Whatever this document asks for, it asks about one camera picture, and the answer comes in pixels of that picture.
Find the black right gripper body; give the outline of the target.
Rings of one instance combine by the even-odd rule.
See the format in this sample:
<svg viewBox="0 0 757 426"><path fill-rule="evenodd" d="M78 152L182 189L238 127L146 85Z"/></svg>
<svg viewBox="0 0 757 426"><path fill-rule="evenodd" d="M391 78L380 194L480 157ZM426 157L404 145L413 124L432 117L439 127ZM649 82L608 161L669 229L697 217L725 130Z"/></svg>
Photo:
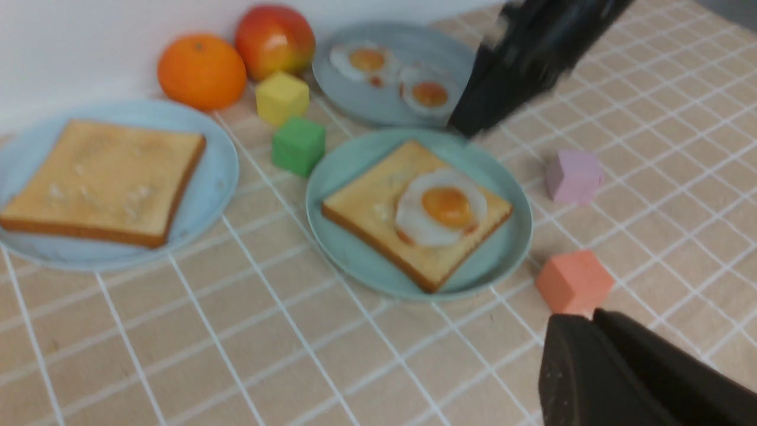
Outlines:
<svg viewBox="0 0 757 426"><path fill-rule="evenodd" d="M503 5L481 40L447 130L473 138L552 92L630 1L519 1Z"/></svg>

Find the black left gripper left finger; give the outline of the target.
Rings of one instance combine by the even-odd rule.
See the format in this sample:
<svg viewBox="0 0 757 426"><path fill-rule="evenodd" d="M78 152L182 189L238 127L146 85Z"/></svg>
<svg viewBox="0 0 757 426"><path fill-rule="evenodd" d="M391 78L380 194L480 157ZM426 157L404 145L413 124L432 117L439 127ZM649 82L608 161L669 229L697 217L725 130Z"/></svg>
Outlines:
<svg viewBox="0 0 757 426"><path fill-rule="evenodd" d="M546 425L679 425L589 319L547 324L538 393Z"/></svg>

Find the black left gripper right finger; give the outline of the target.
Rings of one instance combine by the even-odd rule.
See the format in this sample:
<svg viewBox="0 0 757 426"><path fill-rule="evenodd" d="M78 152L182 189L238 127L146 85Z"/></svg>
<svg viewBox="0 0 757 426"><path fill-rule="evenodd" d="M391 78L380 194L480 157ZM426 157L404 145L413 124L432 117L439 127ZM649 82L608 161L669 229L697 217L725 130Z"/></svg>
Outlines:
<svg viewBox="0 0 757 426"><path fill-rule="evenodd" d="M755 425L756 396L635 319L597 308L594 323L681 425Z"/></svg>

